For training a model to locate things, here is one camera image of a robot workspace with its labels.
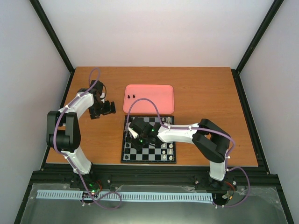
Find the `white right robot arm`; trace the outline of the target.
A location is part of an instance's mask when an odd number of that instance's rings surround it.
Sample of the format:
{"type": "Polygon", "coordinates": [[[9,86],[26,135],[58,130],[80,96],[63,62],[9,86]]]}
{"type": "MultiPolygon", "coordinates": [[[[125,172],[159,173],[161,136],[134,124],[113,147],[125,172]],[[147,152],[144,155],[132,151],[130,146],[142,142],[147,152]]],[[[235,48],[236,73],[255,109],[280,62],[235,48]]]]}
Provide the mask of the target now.
{"type": "Polygon", "coordinates": [[[227,172],[229,147],[235,143],[231,136],[208,119],[190,125],[172,125],[160,121],[151,125],[143,118],[127,121],[125,130],[132,135],[132,145],[142,149],[145,144],[183,142],[196,146],[209,160],[210,179],[221,182],[227,172]]]}

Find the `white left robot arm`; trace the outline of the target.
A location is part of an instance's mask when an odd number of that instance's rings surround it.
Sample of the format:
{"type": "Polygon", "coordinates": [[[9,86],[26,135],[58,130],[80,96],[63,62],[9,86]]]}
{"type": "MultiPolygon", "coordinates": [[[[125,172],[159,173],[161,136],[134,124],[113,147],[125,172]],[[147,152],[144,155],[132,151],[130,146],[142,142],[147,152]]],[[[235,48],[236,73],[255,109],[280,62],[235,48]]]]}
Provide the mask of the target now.
{"type": "Polygon", "coordinates": [[[80,181],[87,188],[96,185],[97,176],[90,172],[92,163],[80,147],[79,119],[85,111],[89,112],[90,119],[116,113],[115,103],[105,100],[106,94],[105,85],[93,80],[89,88],[81,88],[75,98],[63,108],[47,114],[47,145],[63,155],[74,173],[82,174],[80,181]]]}

